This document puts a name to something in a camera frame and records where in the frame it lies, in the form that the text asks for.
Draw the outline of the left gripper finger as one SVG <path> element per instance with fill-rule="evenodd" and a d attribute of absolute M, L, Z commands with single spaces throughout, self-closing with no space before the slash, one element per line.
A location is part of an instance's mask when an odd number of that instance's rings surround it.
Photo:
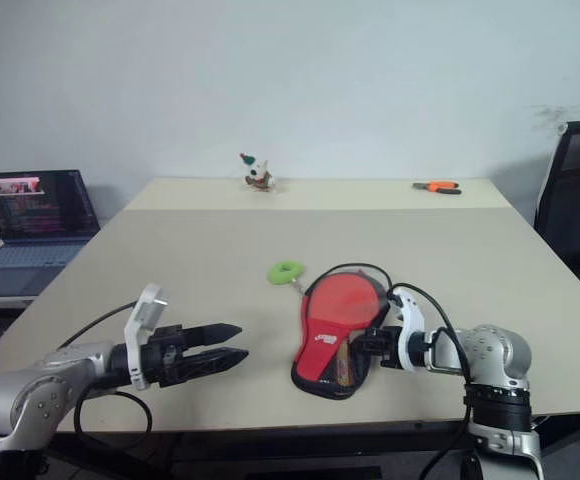
<path fill-rule="evenodd" d="M 222 347 L 184 357 L 183 363 L 178 367 L 178 380 L 185 383 L 225 372 L 238 365 L 248 355 L 247 350 Z"/>
<path fill-rule="evenodd" d="M 182 330 L 187 348 L 221 344 L 240 334 L 242 328 L 232 324 L 214 323 Z"/>

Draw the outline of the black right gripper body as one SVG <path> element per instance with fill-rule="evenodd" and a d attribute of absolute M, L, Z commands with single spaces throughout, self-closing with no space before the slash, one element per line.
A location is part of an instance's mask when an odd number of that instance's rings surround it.
<path fill-rule="evenodd" d="M 384 368 L 402 369 L 398 342 L 402 332 L 400 326 L 370 328 L 365 332 L 364 351 L 380 358 Z"/>

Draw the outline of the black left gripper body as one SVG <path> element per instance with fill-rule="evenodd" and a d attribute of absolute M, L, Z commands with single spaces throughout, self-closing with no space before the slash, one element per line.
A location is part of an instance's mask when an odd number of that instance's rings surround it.
<path fill-rule="evenodd" d="M 174 364 L 182 359 L 185 338 L 181 325 L 157 328 L 142 346 L 142 373 L 161 388 L 175 385 Z"/>

